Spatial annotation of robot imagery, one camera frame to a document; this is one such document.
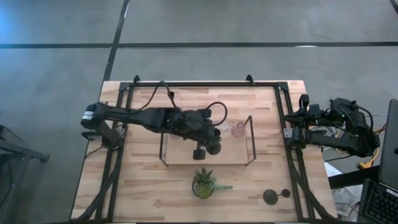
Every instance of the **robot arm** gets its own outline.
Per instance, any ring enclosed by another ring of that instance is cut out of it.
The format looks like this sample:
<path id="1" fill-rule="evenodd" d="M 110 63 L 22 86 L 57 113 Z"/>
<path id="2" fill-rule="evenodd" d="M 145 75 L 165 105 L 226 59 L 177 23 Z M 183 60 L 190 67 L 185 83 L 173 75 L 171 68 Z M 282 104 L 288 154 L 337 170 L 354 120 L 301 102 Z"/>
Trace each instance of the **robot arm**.
<path id="1" fill-rule="evenodd" d="M 321 110 L 319 105 L 309 105 L 309 102 L 308 95 L 302 95 L 298 111 L 284 117 L 285 121 L 294 125 L 292 130 L 285 130 L 284 133 L 292 147 L 304 149 L 307 144 L 315 144 L 336 147 L 351 155 L 367 157 L 380 146 L 379 136 L 373 131 L 373 121 L 369 127 L 365 115 L 359 111 L 365 109 L 355 101 L 341 98 L 330 100 L 329 111 Z M 344 123 L 346 129 L 343 130 L 348 133 L 345 134 L 347 138 L 324 136 L 319 131 L 309 129 L 310 126 L 334 126 L 342 129 Z"/>
<path id="2" fill-rule="evenodd" d="M 195 160 L 205 159 L 205 151 L 201 146 L 215 155 L 221 151 L 220 131 L 210 120 L 211 110 L 187 110 L 180 108 L 147 108 L 134 110 L 94 103 L 87 106 L 81 120 L 84 128 L 94 130 L 103 140 L 103 146 L 113 149 L 119 146 L 123 135 L 119 129 L 111 129 L 105 120 L 138 124 L 155 133 L 169 133 L 184 140 L 196 141 Z"/>

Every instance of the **black disc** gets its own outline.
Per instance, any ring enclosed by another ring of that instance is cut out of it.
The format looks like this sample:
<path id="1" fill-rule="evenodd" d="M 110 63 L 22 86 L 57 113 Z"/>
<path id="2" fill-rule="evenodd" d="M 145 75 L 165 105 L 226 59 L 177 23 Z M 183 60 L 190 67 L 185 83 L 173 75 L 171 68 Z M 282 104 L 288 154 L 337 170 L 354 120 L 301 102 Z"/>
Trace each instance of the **black disc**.
<path id="1" fill-rule="evenodd" d="M 210 145 L 206 146 L 206 151 L 211 155 L 217 155 L 221 151 L 220 142 L 213 142 Z"/>
<path id="2" fill-rule="evenodd" d="M 275 205 L 278 202 L 278 194 L 275 192 L 275 190 L 266 190 L 263 193 L 262 198 L 269 205 Z"/>
<path id="3" fill-rule="evenodd" d="M 287 189 L 283 189 L 280 194 L 282 197 L 290 197 L 290 191 Z"/>
<path id="4" fill-rule="evenodd" d="M 206 151 L 204 149 L 196 149 L 193 151 L 193 160 L 204 160 Z"/>

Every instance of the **potted plant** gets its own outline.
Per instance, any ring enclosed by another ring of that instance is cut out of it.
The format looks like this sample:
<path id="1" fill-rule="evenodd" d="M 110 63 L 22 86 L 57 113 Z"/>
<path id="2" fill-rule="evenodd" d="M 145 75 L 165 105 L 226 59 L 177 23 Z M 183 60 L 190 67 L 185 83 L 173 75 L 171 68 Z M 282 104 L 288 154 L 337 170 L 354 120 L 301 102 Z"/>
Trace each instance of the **potted plant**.
<path id="1" fill-rule="evenodd" d="M 192 191 L 200 199 L 208 199 L 215 190 L 232 189 L 232 185 L 219 185 L 216 184 L 216 177 L 212 177 L 211 173 L 207 172 L 205 168 L 201 172 L 195 171 L 195 176 L 192 182 Z"/>

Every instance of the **wooden table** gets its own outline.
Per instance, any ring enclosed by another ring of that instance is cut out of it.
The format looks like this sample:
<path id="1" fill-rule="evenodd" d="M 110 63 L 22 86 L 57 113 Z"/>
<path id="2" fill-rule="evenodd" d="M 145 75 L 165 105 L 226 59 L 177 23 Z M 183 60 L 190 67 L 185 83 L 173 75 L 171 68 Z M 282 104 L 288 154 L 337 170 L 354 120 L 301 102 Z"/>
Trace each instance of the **wooden table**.
<path id="1" fill-rule="evenodd" d="M 287 81 L 294 110 L 305 93 L 303 81 Z M 116 104 L 120 82 L 104 82 L 100 101 Z M 213 101 L 228 107 L 228 122 L 233 124 L 253 118 L 257 159 L 244 165 L 170 165 L 159 160 L 160 134 L 131 124 L 126 135 L 114 222 L 281 222 L 297 221 L 293 197 L 267 205 L 262 194 L 266 189 L 291 190 L 284 142 L 282 139 L 275 92 L 269 87 L 172 87 L 175 103 L 183 110 L 205 108 Z M 135 88 L 132 108 L 144 105 L 153 88 Z M 149 107 L 169 107 L 164 88 L 159 88 Z M 221 107 L 212 108 L 212 120 L 223 116 Z M 98 148 L 92 141 L 88 152 Z M 181 149 L 192 155 L 193 149 Z M 233 150 L 226 147 L 224 151 Z M 303 151 L 310 188 L 319 202 L 336 216 L 335 205 L 319 147 Z M 103 173 L 105 151 L 85 160 L 72 218 L 78 217 L 97 194 Z M 232 190 L 217 191 L 209 199 L 194 196 L 191 184 L 195 169 L 213 169 L 219 184 L 233 185 Z M 303 212 L 307 213 L 300 191 Z"/>

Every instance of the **concrete floor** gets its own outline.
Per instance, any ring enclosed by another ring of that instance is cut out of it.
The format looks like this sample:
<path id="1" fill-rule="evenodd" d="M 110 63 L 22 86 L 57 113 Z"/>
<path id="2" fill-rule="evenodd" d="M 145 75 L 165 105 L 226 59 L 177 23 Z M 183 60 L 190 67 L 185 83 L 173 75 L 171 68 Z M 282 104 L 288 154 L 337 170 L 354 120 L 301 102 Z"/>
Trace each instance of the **concrete floor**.
<path id="1" fill-rule="evenodd" d="M 112 43 L 123 0 L 0 2 L 0 44 Z M 398 41 L 388 0 L 130 0 L 120 42 Z M 110 49 L 0 49 L 0 123 L 32 149 L 11 223 L 68 220 L 87 141 L 81 114 L 98 99 Z M 305 80 L 312 103 L 357 100 L 373 114 L 398 98 L 398 47 L 119 49 L 111 80 Z M 381 127 L 386 117 L 376 118 Z M 324 152 L 325 159 L 340 156 Z M 349 158 L 332 162 L 356 169 Z"/>

